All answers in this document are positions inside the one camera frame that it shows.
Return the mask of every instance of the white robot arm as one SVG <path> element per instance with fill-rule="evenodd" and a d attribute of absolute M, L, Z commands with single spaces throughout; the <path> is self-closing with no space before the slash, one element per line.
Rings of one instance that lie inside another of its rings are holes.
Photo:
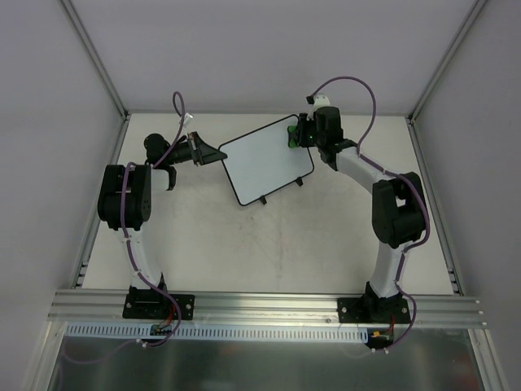
<path fill-rule="evenodd" d="M 407 307 L 397 284 L 407 257 L 407 248 L 420 240 L 427 223 L 420 177 L 415 173 L 394 174 L 360 153 L 357 144 L 344 138 L 340 111 L 324 95 L 310 97 L 313 109 L 301 113 L 297 126 L 288 132 L 288 147 L 316 147 L 324 163 L 348 175 L 372 196 L 372 225 L 379 239 L 374 273 L 366 292 L 355 302 L 337 302 L 341 323 L 408 323 L 402 316 Z"/>
<path fill-rule="evenodd" d="M 349 147 L 336 155 L 336 168 L 342 174 L 353 178 L 371 194 L 373 193 L 373 184 L 379 181 L 393 180 L 392 177 L 381 173 L 360 158 L 356 147 Z M 395 278 L 403 250 L 411 243 L 407 241 L 396 248 L 392 248 L 389 244 L 379 242 L 376 265 L 369 280 L 369 285 L 378 297 L 393 297 L 399 293 L 396 289 Z"/>

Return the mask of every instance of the white cable channel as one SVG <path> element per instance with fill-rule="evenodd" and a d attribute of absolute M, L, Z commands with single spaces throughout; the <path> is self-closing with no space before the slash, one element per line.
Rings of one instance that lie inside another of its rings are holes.
<path fill-rule="evenodd" d="M 151 336 L 150 323 L 70 322 L 66 336 L 96 338 L 147 338 Z M 280 327 L 280 326 L 225 326 L 182 323 L 173 338 L 178 340 L 258 340 L 307 341 L 335 343 L 366 343 L 367 329 L 361 327 Z"/>

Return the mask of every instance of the cable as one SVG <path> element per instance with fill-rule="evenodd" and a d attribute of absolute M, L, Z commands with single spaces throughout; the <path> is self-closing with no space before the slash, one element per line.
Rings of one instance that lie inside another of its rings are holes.
<path fill-rule="evenodd" d="M 179 102 L 181 102 L 181 111 L 179 112 L 179 109 L 177 108 L 176 104 L 176 96 L 179 97 Z M 175 91 L 172 95 L 172 103 L 173 108 L 176 111 L 176 113 L 181 117 L 181 120 L 179 121 L 179 130 L 177 131 L 175 139 L 170 144 L 169 149 L 166 150 L 166 152 L 162 155 L 162 157 L 153 164 L 152 168 L 154 169 L 158 165 L 161 164 L 161 162 L 166 158 L 166 156 L 169 155 L 169 153 L 173 150 L 173 148 L 176 146 L 176 143 L 179 139 L 179 136 L 181 136 L 182 128 L 185 125 L 185 115 L 186 115 L 186 109 L 185 109 L 185 100 L 183 99 L 181 93 L 179 91 Z"/>
<path fill-rule="evenodd" d="M 123 174 L 123 186 L 121 188 L 121 206 L 120 206 L 121 230 L 123 231 L 123 236 L 126 239 L 126 248 L 129 253 L 130 264 L 132 265 L 134 272 L 137 273 L 139 279 L 142 280 L 150 289 L 153 289 L 154 291 L 158 292 L 159 294 L 161 294 L 164 297 L 166 297 L 167 299 L 169 299 L 177 311 L 177 323 L 174 327 L 172 327 L 172 331 L 169 334 L 167 334 L 162 340 L 160 340 L 158 342 L 152 342 L 152 343 L 145 342 L 144 343 L 145 346 L 156 347 L 156 346 L 161 346 L 163 343 L 165 343 L 171 336 L 173 336 L 175 334 L 175 332 L 179 328 L 179 326 L 181 324 L 181 309 L 179 308 L 179 304 L 173 299 L 173 297 L 171 297 L 168 293 L 165 293 L 164 291 L 162 291 L 161 289 L 156 287 L 153 283 L 148 281 L 142 275 L 142 273 L 141 273 L 140 269 L 138 268 L 138 265 L 136 264 L 136 261 L 134 259 L 134 254 L 132 253 L 132 246 L 131 246 L 131 241 L 130 241 L 130 237 L 129 237 L 129 232 L 127 231 L 127 227 L 125 225 L 125 198 L 126 198 L 125 195 L 126 195 L 127 183 L 129 182 L 130 169 L 132 167 L 134 167 L 135 165 L 136 165 L 135 163 L 129 162 L 125 167 L 125 173 Z"/>
<path fill-rule="evenodd" d="M 404 182 L 407 185 L 407 187 L 411 190 L 411 193 L 413 194 L 416 202 L 418 203 L 420 210 L 422 211 L 423 220 L 425 221 L 425 235 L 423 236 L 423 239 L 421 239 L 420 241 L 418 241 L 416 243 L 410 244 L 409 246 L 405 247 L 404 250 L 402 251 L 401 257 L 400 257 L 400 263 L 398 264 L 398 270 L 396 272 L 396 277 L 395 277 L 395 281 L 394 281 L 398 292 L 402 296 L 407 297 L 413 303 L 413 315 L 411 317 L 410 324 L 407 327 L 407 329 L 404 331 L 404 333 L 398 339 L 396 339 L 391 345 L 389 345 L 386 349 L 384 349 L 384 351 L 387 352 L 388 348 L 395 346 L 398 342 L 403 340 L 409 334 L 410 330 L 413 328 L 414 323 L 416 322 L 416 314 L 418 312 L 418 305 L 416 303 L 416 300 L 410 294 L 408 294 L 401 288 L 400 279 L 401 279 L 401 274 L 403 272 L 404 265 L 405 265 L 406 254 L 413 248 L 417 248 L 417 247 L 425 244 L 425 242 L 427 242 L 429 240 L 429 237 L 431 236 L 431 221 L 429 219 L 429 213 L 427 211 L 426 205 L 423 203 L 422 197 L 419 195 L 418 191 L 416 190 L 416 187 L 414 187 L 413 183 L 409 179 L 407 179 L 406 177 L 404 177 L 401 174 L 393 173 L 392 171 L 387 171 L 382 165 L 379 165 L 374 160 L 371 160 L 369 157 L 367 157 L 361 153 L 361 144 L 363 143 L 363 141 L 366 139 L 367 135 L 373 128 L 374 121 L 376 120 L 376 97 L 375 97 L 374 91 L 371 89 L 371 87 L 365 81 L 363 81 L 362 79 L 359 79 L 358 77 L 338 76 L 338 77 L 333 77 L 332 79 L 323 83 L 311 94 L 311 96 L 318 94 L 322 90 L 322 88 L 329 85 L 333 81 L 337 81 L 337 80 L 353 80 L 353 81 L 356 81 L 356 82 L 362 84 L 369 91 L 371 100 L 373 101 L 373 112 L 371 115 L 371 121 L 369 123 L 369 126 L 367 127 L 367 130 L 360 137 L 360 140 L 358 141 L 358 144 L 357 144 L 358 156 L 364 162 L 368 163 L 369 165 L 371 165 L 372 167 L 374 167 L 375 169 L 380 171 L 382 174 L 386 174 L 393 178 L 398 178 L 402 182 Z"/>
<path fill-rule="evenodd" d="M 337 76 L 337 77 L 333 77 L 332 79 L 329 79 L 324 84 L 322 84 L 320 87 L 318 87 L 310 96 L 315 96 L 316 94 L 318 94 L 322 90 L 322 88 L 324 88 L 325 86 L 331 84 L 333 81 L 337 81 L 337 80 L 353 80 L 353 81 L 356 81 L 357 83 L 362 84 L 369 91 L 369 95 L 371 95 L 371 100 L 373 101 L 373 113 L 371 114 L 371 121 L 369 123 L 369 126 L 367 126 L 367 130 L 360 137 L 360 141 L 358 141 L 358 145 L 357 145 L 357 153 L 360 155 L 361 143 L 364 141 L 364 139 L 366 139 L 367 134 L 369 134 L 371 129 L 373 129 L 374 121 L 376 120 L 376 96 L 374 96 L 374 91 L 369 86 L 369 84 L 367 84 L 362 79 L 359 79 L 358 77 L 353 77 L 353 76 Z"/>
<path fill-rule="evenodd" d="M 176 104 L 176 96 L 179 97 L 179 101 L 181 102 L 181 111 L 179 111 L 179 109 L 177 108 L 177 104 Z M 176 145 L 176 142 L 178 141 L 179 139 L 179 136 L 181 135 L 181 132 L 182 132 L 182 128 L 185 124 L 185 114 L 186 114 L 186 110 L 185 110 L 185 101 L 181 95 L 181 93 L 179 91 L 175 91 L 172 95 L 172 101 L 173 101 L 173 108 L 175 109 L 176 113 L 181 117 L 181 120 L 179 121 L 179 130 L 177 131 L 177 134 L 176 134 L 176 137 L 175 139 L 173 140 L 172 144 L 170 145 L 170 148 L 162 155 L 162 157 L 152 166 L 152 168 L 155 168 L 157 167 L 163 160 L 164 158 L 172 151 L 173 147 L 175 147 Z M 148 286 L 150 287 L 151 289 L 155 290 L 156 292 L 160 293 L 161 295 L 165 296 L 166 298 L 168 298 L 172 304 L 173 304 L 173 308 L 175 308 L 176 312 L 177 312 L 177 323 L 175 325 L 175 327 L 173 327 L 172 331 L 167 334 L 165 336 L 165 338 L 163 338 L 162 340 L 158 341 L 158 342 L 152 342 L 152 343 L 148 343 L 148 342 L 144 342 L 142 344 L 143 347 L 147 347 L 147 346 L 150 346 L 150 347 L 156 347 L 156 346 L 161 346 L 162 344 L 164 344 L 171 336 L 173 336 L 173 334 L 175 334 L 175 332 L 178 330 L 180 324 L 181 324 L 181 309 L 179 308 L 179 304 L 168 294 L 168 293 L 165 293 L 163 292 L 162 290 L 158 289 L 157 287 L 155 287 L 152 283 L 150 283 L 147 279 L 145 279 L 145 277 L 141 274 L 141 271 L 139 270 L 137 264 L 136 264 L 136 261 L 134 259 L 134 255 L 132 253 L 132 247 L 131 247 L 131 242 L 130 242 L 130 238 L 129 238 L 129 232 L 127 231 L 127 228 L 126 228 L 126 225 L 125 225 L 125 198 L 126 198 L 126 191 L 127 191 L 127 186 L 128 186 L 128 183 L 129 183 L 129 172 L 130 172 L 130 169 L 135 166 L 136 164 L 133 163 L 133 162 L 130 162 L 126 165 L 125 167 L 125 173 L 123 175 L 123 186 L 121 187 L 121 204 L 120 204 L 120 223 L 121 223 L 121 230 L 123 231 L 123 234 L 126 238 L 126 248 L 127 248 L 127 251 L 129 253 L 129 259 L 130 259 L 130 263 L 132 264 L 132 268 L 134 269 L 134 272 L 136 272 L 138 274 L 138 277 Z M 169 322 L 172 321 L 172 317 L 173 317 L 173 312 L 172 312 L 172 309 L 170 309 L 170 315 L 169 315 Z M 67 342 L 67 338 L 64 338 L 63 339 L 63 344 L 62 344 L 62 347 L 61 347 L 61 355 L 69 362 L 73 363 L 73 364 L 76 364 L 76 365 L 92 365 L 92 364 L 98 364 L 98 363 L 101 363 L 101 362 L 104 362 L 106 361 L 107 359 L 109 359 L 110 357 L 112 357 L 115 353 L 119 352 L 121 349 L 123 349 L 125 346 L 127 345 L 130 345 L 134 342 L 137 342 L 137 343 L 140 343 L 141 340 L 140 339 L 137 339 L 137 340 L 126 340 L 125 342 L 123 342 L 121 345 L 117 346 L 113 351 L 109 352 L 108 354 L 105 354 L 104 356 L 102 356 L 101 358 L 96 358 L 96 359 L 93 359 L 93 360 L 85 360 L 85 361 L 82 361 L 82 360 L 76 360 L 75 358 L 72 358 L 68 355 L 66 349 L 65 349 L 65 346 L 66 346 L 66 342 Z M 62 373 L 62 370 L 61 368 L 59 369 L 59 376 L 60 376 L 60 383 L 63 381 L 63 373 Z"/>

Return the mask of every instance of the black mounting plate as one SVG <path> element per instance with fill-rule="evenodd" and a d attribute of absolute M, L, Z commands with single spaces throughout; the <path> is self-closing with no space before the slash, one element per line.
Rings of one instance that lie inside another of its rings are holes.
<path fill-rule="evenodd" d="M 354 305 L 359 304 L 360 297 L 339 297 L 336 301 L 336 311 L 339 315 L 339 323 L 384 323 L 375 322 L 365 311 L 350 311 Z M 409 324 L 410 313 L 409 304 L 403 297 L 398 301 L 398 304 L 389 310 L 389 320 L 392 320 L 391 315 L 394 315 L 395 324 Z"/>
<path fill-rule="evenodd" d="M 192 320 L 195 310 L 195 296 L 174 294 L 170 295 L 178 304 L 181 310 L 181 320 Z M 157 319 L 163 320 L 169 316 L 169 305 L 172 303 L 166 301 L 166 305 L 132 305 L 130 297 L 127 295 L 125 306 L 123 307 L 124 319 Z M 173 319 L 178 319 L 177 311 L 173 315 Z"/>

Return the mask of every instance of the black frame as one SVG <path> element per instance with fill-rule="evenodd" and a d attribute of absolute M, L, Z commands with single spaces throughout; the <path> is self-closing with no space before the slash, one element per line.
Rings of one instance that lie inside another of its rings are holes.
<path fill-rule="evenodd" d="M 255 132 L 258 132 L 259 130 L 263 130 L 264 128 L 267 128 L 268 126 L 275 125 L 275 124 L 277 124 L 278 122 L 281 122 L 281 121 L 287 120 L 288 118 L 291 118 L 291 117 L 293 117 L 293 116 L 298 120 L 299 117 L 298 117 L 296 114 L 291 114 L 290 116 L 285 116 L 284 118 L 281 118 L 280 120 L 275 121 L 275 122 L 272 122 L 272 123 L 270 123 L 270 124 L 268 124 L 268 125 L 264 125 L 264 126 L 262 126 L 261 128 L 259 128 L 259 129 L 253 130 L 253 131 L 248 132 L 248 133 L 246 133 L 246 134 L 243 134 L 242 136 L 238 136 L 238 137 L 236 137 L 236 138 L 232 138 L 230 141 L 227 141 L 227 142 L 221 144 L 221 145 L 219 146 L 218 149 L 219 149 L 219 151 L 220 151 L 220 150 L 221 150 L 221 147 L 225 146 L 226 144 L 232 143 L 233 141 L 239 140 L 240 138 L 243 138 L 243 137 L 249 136 L 250 134 L 253 134 L 253 133 L 255 133 Z M 308 150 L 309 159 L 311 160 L 311 165 L 312 165 L 312 167 L 313 167 L 313 168 L 311 169 L 311 171 L 309 171 L 309 172 L 308 172 L 307 174 L 305 174 L 304 176 L 301 176 L 301 177 L 295 178 L 294 180 L 292 180 L 292 181 L 286 183 L 285 185 L 282 185 L 282 186 L 280 186 L 279 188 L 277 188 L 277 189 L 275 189 L 275 190 L 273 190 L 273 191 L 270 191 L 270 192 L 267 193 L 267 194 L 262 195 L 261 197 L 257 198 L 256 200 L 253 200 L 253 201 L 251 201 L 251 202 L 248 202 L 247 204 L 241 204 L 241 201 L 239 200 L 239 197 L 237 196 L 237 191 L 235 190 L 234 184 L 231 182 L 231 178 L 230 178 L 230 174 L 228 173 L 228 169 L 226 168 L 226 164 L 225 164 L 226 159 L 221 160 L 222 166 L 225 168 L 226 176 L 228 177 L 228 180 L 230 181 L 231 188 L 232 188 L 232 190 L 234 191 L 235 198 L 237 199 L 237 202 L 239 203 L 239 205 L 241 205 L 241 206 L 248 206 L 248 205 L 250 205 L 250 204 L 253 204 L 254 202 L 260 201 L 262 198 L 265 198 L 266 196 L 269 196 L 270 194 L 272 194 L 272 193 L 274 193 L 274 192 L 276 192 L 276 191 L 279 191 L 279 190 L 282 189 L 283 187 L 286 187 L 287 185 L 290 185 L 290 184 L 292 184 L 293 182 L 296 182 L 299 178 L 302 179 L 302 178 L 307 177 L 308 175 L 310 175 L 310 174 L 315 170 L 315 163 L 313 162 L 313 158 L 311 157 L 311 152 L 309 151 L 309 148 L 306 148 L 306 149 Z"/>

